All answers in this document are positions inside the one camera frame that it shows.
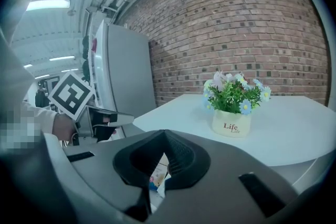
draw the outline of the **brick wall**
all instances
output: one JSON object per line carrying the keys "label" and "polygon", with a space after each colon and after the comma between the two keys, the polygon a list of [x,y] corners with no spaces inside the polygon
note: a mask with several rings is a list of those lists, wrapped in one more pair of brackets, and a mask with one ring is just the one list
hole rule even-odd
{"label": "brick wall", "polygon": [[118,23],[150,39],[158,105],[202,92],[216,70],[328,99],[328,45],[310,0],[138,0]]}

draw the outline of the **flower pot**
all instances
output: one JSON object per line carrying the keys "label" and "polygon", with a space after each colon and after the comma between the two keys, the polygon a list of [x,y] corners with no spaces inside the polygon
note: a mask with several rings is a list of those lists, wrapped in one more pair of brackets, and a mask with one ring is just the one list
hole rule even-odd
{"label": "flower pot", "polygon": [[212,128],[220,135],[230,137],[245,137],[250,131],[251,114],[242,115],[221,110],[215,110]]}

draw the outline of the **refrigerator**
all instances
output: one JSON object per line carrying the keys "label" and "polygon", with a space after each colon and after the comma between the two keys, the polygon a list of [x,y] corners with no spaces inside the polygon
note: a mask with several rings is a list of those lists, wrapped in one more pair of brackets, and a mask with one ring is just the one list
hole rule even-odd
{"label": "refrigerator", "polygon": [[[103,20],[89,59],[96,105],[132,114],[135,118],[156,108],[148,37]],[[117,129],[115,138],[135,135],[134,126]]]}

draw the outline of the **white table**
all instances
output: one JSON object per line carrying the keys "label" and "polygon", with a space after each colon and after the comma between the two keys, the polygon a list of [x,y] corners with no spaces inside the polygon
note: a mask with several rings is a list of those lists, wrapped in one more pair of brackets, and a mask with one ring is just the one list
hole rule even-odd
{"label": "white table", "polygon": [[252,113],[246,138],[212,131],[202,95],[184,94],[134,120],[143,131],[170,129],[227,143],[271,166],[298,192],[325,172],[336,145],[336,113],[306,97],[277,97]]}

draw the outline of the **green leaves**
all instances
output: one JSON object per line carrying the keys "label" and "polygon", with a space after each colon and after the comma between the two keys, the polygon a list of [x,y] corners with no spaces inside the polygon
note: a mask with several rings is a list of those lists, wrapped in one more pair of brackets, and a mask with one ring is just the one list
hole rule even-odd
{"label": "green leaves", "polygon": [[260,105],[258,103],[260,102],[260,90],[258,87],[244,90],[240,82],[234,81],[226,82],[222,91],[213,86],[210,86],[208,89],[213,93],[208,100],[214,109],[230,113],[240,113],[239,104],[244,99],[251,102],[252,108]]}

